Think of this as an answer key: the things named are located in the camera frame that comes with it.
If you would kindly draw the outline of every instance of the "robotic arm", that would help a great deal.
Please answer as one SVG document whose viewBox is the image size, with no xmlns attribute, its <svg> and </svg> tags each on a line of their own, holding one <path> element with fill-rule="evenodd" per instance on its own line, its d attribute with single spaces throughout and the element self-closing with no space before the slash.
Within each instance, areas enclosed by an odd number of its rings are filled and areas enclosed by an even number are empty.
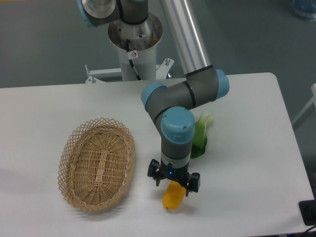
<svg viewBox="0 0 316 237">
<path fill-rule="evenodd" d="M 118 38 L 123 42 L 121 47 L 127 42 L 126 49 L 132 43 L 135 49 L 146 50 L 148 45 L 144 45 L 141 39 L 143 36 L 153 43 L 157 43 L 161 37 L 152 30 L 155 27 L 148 27 L 153 25 L 154 21 L 150 19 L 154 17 L 148 14 L 147 0 L 78 1 L 86 20 L 94 26 L 113 20 L 118 21 L 118 24 L 125 24 L 125 28 L 120 29 L 124 29 L 124 35 L 129 37 Z M 200 174 L 188 172 L 195 134 L 195 119 L 190 109 L 225 96 L 229 91 L 229 81 L 225 73 L 215 70 L 209 60 L 191 1 L 160 2 L 176 41 L 187 80 L 170 87 L 162 83 L 152 83 L 142 92 L 141 99 L 145 109 L 161 135 L 161 163 L 153 159 L 148 176 L 156 180 L 157 186 L 162 179 L 176 181 L 186 188 L 188 195 L 189 192 L 198 192 L 200 186 Z M 140 32 L 147 33 L 140 37 Z"/>
</svg>

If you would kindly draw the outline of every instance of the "bolt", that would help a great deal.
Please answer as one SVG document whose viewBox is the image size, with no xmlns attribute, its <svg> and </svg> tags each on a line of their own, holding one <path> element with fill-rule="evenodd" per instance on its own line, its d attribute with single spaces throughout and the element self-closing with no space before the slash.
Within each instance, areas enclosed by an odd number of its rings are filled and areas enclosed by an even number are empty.
<svg viewBox="0 0 316 237">
<path fill-rule="evenodd" d="M 171 62 L 171 60 L 169 58 L 166 58 L 166 66 L 169 66 L 170 62 Z"/>
<path fill-rule="evenodd" d="M 90 73 L 90 70 L 89 70 L 89 68 L 88 68 L 88 65 L 85 65 L 84 66 L 85 67 L 85 70 L 87 71 L 87 75 Z"/>
</svg>

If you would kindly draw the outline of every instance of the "black cable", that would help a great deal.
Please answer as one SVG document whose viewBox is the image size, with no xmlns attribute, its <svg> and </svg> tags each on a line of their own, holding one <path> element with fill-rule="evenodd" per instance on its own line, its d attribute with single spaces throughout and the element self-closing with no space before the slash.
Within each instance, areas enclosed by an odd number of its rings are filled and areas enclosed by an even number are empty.
<svg viewBox="0 0 316 237">
<path fill-rule="evenodd" d="M 310 227 L 309 229 L 307 229 L 304 233 L 301 234 L 301 237 L 306 237 L 307 235 L 311 236 L 309 231 L 315 229 L 316 226 Z"/>
<path fill-rule="evenodd" d="M 129 49 L 129 43 L 130 43 L 130 41 L 127 39 L 127 40 L 126 40 L 126 46 L 125 46 L 127 53 L 130 51 L 130 49 Z M 140 76 L 139 76 L 139 74 L 138 74 L 136 68 L 135 68 L 135 65 L 134 65 L 134 63 L 133 63 L 133 60 L 132 60 L 132 59 L 129 59 L 128 61 L 129 61 L 130 66 L 134 69 L 134 72 L 135 72 L 135 74 L 136 74 L 137 80 L 142 80 L 142 79 L 140 78 Z"/>
</svg>

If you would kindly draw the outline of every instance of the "white table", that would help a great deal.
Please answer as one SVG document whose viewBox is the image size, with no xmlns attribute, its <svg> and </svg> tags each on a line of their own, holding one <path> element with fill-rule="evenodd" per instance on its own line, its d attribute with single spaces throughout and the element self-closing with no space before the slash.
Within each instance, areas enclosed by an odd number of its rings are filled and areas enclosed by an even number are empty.
<svg viewBox="0 0 316 237">
<path fill-rule="evenodd" d="M 0 89 L 0 236 L 246 237 L 307 229 L 298 202 L 313 199 L 274 75 L 229 76 L 229 94 L 193 111 L 215 115 L 207 153 L 191 161 L 199 192 L 174 213 L 147 177 L 160 136 L 140 94 L 148 81 Z M 181 79 L 167 80 L 168 85 Z M 58 190 L 60 156 L 87 120 L 123 122 L 135 139 L 134 176 L 123 200 L 105 213 L 84 213 Z"/>
</svg>

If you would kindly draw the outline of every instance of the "silver metal tube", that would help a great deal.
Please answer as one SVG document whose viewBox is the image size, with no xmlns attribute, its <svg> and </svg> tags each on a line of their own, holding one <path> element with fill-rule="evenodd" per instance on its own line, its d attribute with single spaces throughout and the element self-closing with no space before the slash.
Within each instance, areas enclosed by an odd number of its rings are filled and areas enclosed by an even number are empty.
<svg viewBox="0 0 316 237">
<path fill-rule="evenodd" d="M 190 0 L 160 0 L 185 74 L 212 65 Z"/>
<path fill-rule="evenodd" d="M 82 0 L 82 6 L 91 16 L 101 19 L 113 13 L 116 0 Z"/>
</svg>

